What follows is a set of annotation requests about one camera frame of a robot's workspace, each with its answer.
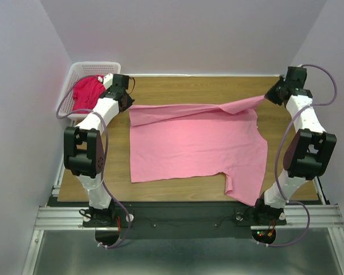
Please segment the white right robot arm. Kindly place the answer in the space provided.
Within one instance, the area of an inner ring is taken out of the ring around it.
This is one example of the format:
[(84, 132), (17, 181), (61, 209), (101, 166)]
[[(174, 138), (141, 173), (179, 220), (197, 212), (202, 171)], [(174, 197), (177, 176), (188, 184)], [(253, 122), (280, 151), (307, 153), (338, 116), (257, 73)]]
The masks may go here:
[(295, 136), (283, 156), (283, 170), (275, 171), (275, 182), (256, 201), (253, 219), (266, 223), (284, 219), (284, 207), (294, 205), (295, 191), (306, 182), (321, 176), (329, 164), (337, 137), (328, 133), (315, 112), (318, 106), (310, 90), (306, 89), (309, 64), (290, 66), (285, 76), (265, 94), (270, 102), (285, 106), (292, 120), (288, 129)]

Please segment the light pink t shirt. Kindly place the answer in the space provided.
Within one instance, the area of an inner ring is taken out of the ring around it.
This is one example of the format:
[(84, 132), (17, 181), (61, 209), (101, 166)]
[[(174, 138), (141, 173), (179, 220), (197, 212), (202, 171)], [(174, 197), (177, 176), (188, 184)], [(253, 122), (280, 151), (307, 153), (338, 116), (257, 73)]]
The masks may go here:
[(226, 176), (225, 194), (254, 205), (263, 185), (267, 141), (257, 126), (263, 96), (231, 103), (135, 105), (130, 116), (132, 183)]

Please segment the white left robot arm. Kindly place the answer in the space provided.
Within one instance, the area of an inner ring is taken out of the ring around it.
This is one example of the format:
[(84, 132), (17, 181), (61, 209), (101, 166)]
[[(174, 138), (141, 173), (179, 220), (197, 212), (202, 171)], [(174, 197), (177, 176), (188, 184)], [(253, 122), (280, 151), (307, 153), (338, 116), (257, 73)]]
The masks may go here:
[(115, 200), (104, 182), (104, 166), (108, 154), (107, 125), (119, 113), (129, 109), (134, 99), (130, 94), (132, 77), (123, 74), (97, 76), (104, 90), (94, 107), (75, 109), (85, 118), (76, 126), (64, 130), (64, 167), (82, 184), (88, 196), (88, 210), (80, 210), (84, 223), (90, 226), (120, 224)]

